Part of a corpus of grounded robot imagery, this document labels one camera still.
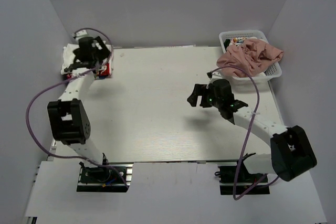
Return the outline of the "white t-shirt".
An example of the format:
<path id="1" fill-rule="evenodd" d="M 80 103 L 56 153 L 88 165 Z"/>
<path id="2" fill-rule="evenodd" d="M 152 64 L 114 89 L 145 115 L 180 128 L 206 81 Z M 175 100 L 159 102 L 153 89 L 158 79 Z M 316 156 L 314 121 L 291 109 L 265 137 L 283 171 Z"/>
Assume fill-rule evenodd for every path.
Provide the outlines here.
<path id="1" fill-rule="evenodd" d="M 75 58 L 75 55 L 73 53 L 73 51 L 75 49 L 77 49 L 79 46 L 75 45 L 75 44 L 68 44 L 66 47 L 64 47 L 63 49 L 63 54 L 62 54 L 62 58 L 63 58 L 63 63 L 62 66 L 69 66 L 70 64 L 73 63 L 73 60 Z M 111 45 L 107 45 L 107 48 L 112 52 L 112 55 L 109 59 L 109 61 L 113 61 L 113 48 Z"/>

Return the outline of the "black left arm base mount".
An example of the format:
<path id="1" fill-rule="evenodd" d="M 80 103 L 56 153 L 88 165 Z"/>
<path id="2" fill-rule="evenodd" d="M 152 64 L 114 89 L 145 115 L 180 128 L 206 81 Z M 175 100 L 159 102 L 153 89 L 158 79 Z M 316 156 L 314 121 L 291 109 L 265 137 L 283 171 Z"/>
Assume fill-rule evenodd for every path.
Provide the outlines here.
<path id="1" fill-rule="evenodd" d="M 102 167 L 85 167 L 83 162 L 76 192 L 80 193 L 126 193 L 132 178 L 132 164 L 117 164 L 116 170 Z"/>

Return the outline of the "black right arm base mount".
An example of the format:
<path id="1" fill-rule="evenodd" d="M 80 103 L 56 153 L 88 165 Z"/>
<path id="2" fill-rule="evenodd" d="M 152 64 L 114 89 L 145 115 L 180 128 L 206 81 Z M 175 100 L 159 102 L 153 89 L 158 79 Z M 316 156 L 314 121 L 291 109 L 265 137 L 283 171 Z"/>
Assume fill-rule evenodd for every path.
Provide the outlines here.
<path id="1" fill-rule="evenodd" d="M 219 166 L 219 171 L 215 172 L 215 177 L 219 179 L 220 194 L 223 196 L 233 195 L 233 183 L 236 173 L 236 165 L 234 166 Z M 236 194 L 240 195 L 246 191 L 250 186 L 252 186 L 257 180 L 262 177 L 262 174 L 249 174 L 247 170 L 242 167 L 240 169 Z M 268 179 L 264 178 L 256 187 L 249 191 L 248 195 L 269 195 L 270 190 L 266 185 L 268 184 Z"/>

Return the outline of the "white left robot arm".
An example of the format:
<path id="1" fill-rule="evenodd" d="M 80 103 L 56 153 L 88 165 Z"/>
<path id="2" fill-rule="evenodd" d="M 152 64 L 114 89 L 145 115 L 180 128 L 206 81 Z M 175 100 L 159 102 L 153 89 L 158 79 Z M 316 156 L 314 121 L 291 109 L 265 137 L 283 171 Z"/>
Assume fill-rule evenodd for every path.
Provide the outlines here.
<path id="1" fill-rule="evenodd" d="M 47 105 L 51 131 L 54 140 L 69 146 L 89 166 L 103 165 L 106 157 L 90 138 L 91 124 L 83 100 L 95 75 L 108 62 L 111 51 L 99 36 L 81 36 L 77 42 L 78 48 L 72 52 L 75 57 L 64 68 L 64 73 L 71 74 L 71 79 L 58 100 Z"/>

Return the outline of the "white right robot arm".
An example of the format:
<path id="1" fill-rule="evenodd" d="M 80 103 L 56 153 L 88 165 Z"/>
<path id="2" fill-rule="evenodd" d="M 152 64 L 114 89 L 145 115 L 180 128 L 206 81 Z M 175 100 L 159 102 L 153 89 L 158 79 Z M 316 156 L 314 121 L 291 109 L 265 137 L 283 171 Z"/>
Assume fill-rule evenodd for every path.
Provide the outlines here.
<path id="1" fill-rule="evenodd" d="M 243 101 L 235 99 L 229 82 L 217 79 L 209 84 L 196 84 L 188 103 L 195 107 L 215 107 L 222 118 L 263 140 L 269 154 L 241 154 L 237 169 L 249 174 L 275 174 L 289 182 L 317 165 L 317 159 L 305 130 L 287 127 L 258 114 Z"/>

